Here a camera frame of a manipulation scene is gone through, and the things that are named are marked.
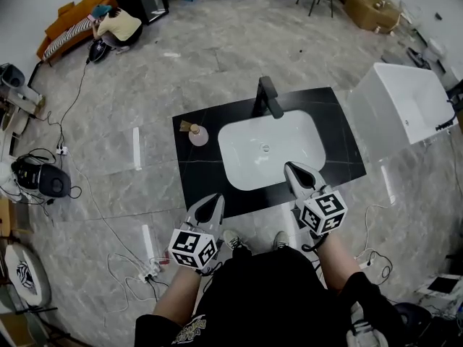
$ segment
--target black faucet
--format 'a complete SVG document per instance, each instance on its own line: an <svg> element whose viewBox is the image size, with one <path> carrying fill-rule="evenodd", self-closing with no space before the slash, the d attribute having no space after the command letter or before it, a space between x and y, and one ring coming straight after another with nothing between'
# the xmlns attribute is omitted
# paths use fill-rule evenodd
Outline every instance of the black faucet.
<svg viewBox="0 0 463 347"><path fill-rule="evenodd" d="M276 101L278 93L273 86L272 80L269 76L264 76L259 79L258 94L255 97L254 109L252 116L262 116L268 110L272 113L275 119L283 117L283 109Z"/></svg>

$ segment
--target orange sofa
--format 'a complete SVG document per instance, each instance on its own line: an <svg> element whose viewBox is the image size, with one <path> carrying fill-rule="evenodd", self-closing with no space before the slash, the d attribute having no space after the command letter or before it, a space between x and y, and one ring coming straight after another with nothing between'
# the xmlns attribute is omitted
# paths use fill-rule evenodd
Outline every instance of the orange sofa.
<svg viewBox="0 0 463 347"><path fill-rule="evenodd" d="M38 58L50 62L76 43L91 36L92 27L87 16L98 4L118 6L116 0L82 0L77 5L70 2L59 8L58 19L45 30L46 37L37 50Z"/></svg>

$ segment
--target white wall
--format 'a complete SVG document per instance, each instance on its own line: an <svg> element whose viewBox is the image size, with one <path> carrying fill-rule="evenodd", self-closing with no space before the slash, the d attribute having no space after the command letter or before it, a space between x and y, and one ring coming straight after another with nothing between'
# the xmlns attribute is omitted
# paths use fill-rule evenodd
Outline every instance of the white wall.
<svg viewBox="0 0 463 347"><path fill-rule="evenodd" d="M35 52L44 30L70 1L80 0L0 0L0 64L14 64L28 80L39 62Z"/></svg>
<svg viewBox="0 0 463 347"><path fill-rule="evenodd" d="M397 4L401 0L392 0ZM419 16L418 30L426 38L436 38L448 50L445 67L463 70L463 0L402 0L414 15ZM438 12L443 20L434 16Z"/></svg>

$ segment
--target person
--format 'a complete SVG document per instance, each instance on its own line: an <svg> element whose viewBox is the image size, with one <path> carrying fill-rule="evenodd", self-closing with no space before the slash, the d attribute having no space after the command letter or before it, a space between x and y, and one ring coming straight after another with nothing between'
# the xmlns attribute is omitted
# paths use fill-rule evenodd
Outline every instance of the person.
<svg viewBox="0 0 463 347"><path fill-rule="evenodd" d="M214 271L195 316L201 276L180 267L153 314L137 319L135 347L404 345L399 313L336 233L317 249L328 289L283 231L272 252L255 256L235 232L223 236L232 258Z"/></svg>
<svg viewBox="0 0 463 347"><path fill-rule="evenodd" d="M92 22L93 37L101 38L104 43L116 48L117 53L124 53L130 49L143 31L142 22L121 8L111 5L97 5L93 8Z"/></svg>

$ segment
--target power strip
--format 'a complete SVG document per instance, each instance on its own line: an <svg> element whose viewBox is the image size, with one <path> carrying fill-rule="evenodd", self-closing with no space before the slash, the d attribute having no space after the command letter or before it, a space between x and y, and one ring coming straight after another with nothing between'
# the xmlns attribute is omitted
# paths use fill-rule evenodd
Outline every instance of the power strip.
<svg viewBox="0 0 463 347"><path fill-rule="evenodd" d="M150 263L149 267L146 266L144 271L138 274L138 278L143 282L147 283L149 278L156 278L161 271L158 261Z"/></svg>
<svg viewBox="0 0 463 347"><path fill-rule="evenodd" d="M67 149L67 147L58 147L56 149L56 154L57 155L67 155L68 152L69 152L69 150Z"/></svg>
<svg viewBox="0 0 463 347"><path fill-rule="evenodd" d="M366 262L360 264L360 269L364 270L367 267L370 267L374 262L375 262L375 258L372 258L370 261L366 261Z"/></svg>

